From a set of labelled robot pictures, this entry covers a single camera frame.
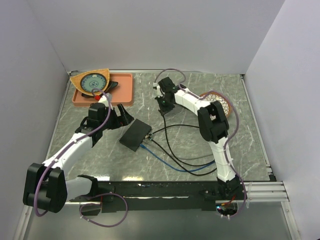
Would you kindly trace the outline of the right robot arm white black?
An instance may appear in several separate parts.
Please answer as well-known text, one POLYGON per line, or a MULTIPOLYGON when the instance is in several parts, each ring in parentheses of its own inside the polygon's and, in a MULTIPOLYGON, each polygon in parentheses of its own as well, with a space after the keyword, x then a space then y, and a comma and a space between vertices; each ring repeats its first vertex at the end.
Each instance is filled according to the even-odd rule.
POLYGON ((233 159, 227 143, 229 122, 222 104, 217 100, 210 102, 201 99, 187 87, 175 85, 169 77, 154 82, 153 88, 161 115, 180 105, 197 116, 200 135, 209 143, 216 163, 217 193, 222 199, 232 198, 240 183, 233 170, 233 159))

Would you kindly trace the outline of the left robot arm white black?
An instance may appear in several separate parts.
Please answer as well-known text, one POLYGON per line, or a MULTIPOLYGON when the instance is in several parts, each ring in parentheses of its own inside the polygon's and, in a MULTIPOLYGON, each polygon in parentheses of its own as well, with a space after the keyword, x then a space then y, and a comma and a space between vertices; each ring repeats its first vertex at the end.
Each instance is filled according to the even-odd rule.
POLYGON ((94 201, 99 195, 98 179, 79 175, 66 180, 73 165, 103 136, 105 130, 129 125, 134 117, 118 104, 120 114, 103 103, 93 103, 88 115, 75 130, 72 138, 51 158, 43 163, 32 163, 26 173, 22 202, 34 210, 58 213, 69 200, 83 196, 94 201))

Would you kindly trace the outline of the black network switch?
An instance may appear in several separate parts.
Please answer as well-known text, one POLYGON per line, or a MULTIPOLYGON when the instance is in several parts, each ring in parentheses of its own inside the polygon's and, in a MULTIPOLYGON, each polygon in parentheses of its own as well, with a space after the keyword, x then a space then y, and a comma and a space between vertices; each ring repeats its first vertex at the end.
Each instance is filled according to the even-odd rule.
POLYGON ((151 130, 152 127, 150 125, 136 119, 120 138, 119 142, 128 149, 136 152, 151 130))

